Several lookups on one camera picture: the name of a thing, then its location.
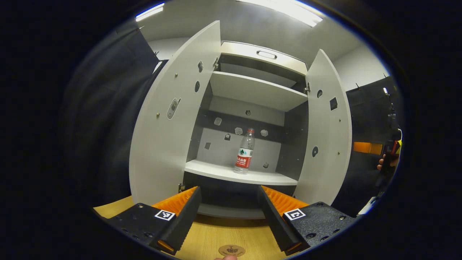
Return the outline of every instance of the sticker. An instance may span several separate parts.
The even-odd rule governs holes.
[[[242,134],[242,128],[236,127],[236,128],[234,129],[234,132],[236,133],[236,135],[241,135],[241,134]]]
[[[223,256],[235,255],[239,257],[245,254],[245,249],[243,247],[236,246],[236,245],[225,245],[225,246],[220,247],[218,249],[218,252]]]
[[[250,159],[252,159],[253,150],[240,147],[237,151],[236,166],[249,168]]]
[[[221,118],[215,118],[214,124],[221,125]]]
[[[300,209],[285,212],[284,215],[286,215],[289,218],[289,220],[294,220],[306,216],[305,213],[303,213]]]
[[[175,214],[172,213],[172,212],[161,210],[155,215],[155,217],[166,220],[166,221],[170,221],[173,218],[174,215]]]

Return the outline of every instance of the white shelf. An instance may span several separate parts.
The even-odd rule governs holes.
[[[308,97],[293,89],[247,76],[214,71],[210,77],[214,96],[237,99],[287,112]]]
[[[250,170],[247,173],[235,173],[234,166],[216,165],[198,160],[187,162],[184,170],[210,178],[240,183],[280,186],[297,185],[296,180],[279,173],[264,173]]]
[[[264,219],[261,209],[227,208],[201,203],[197,213],[212,217],[235,218],[235,219]]]

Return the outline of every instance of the cabinet door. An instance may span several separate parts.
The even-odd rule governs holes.
[[[146,95],[130,147],[130,189],[135,203],[154,204],[177,193],[220,43],[220,21],[215,21],[172,56]],[[175,113],[171,111],[173,99],[178,101]]]
[[[339,75],[323,50],[318,51],[306,82],[311,89],[308,94],[308,141],[294,195],[309,204],[323,201],[331,205],[350,161],[350,106]]]

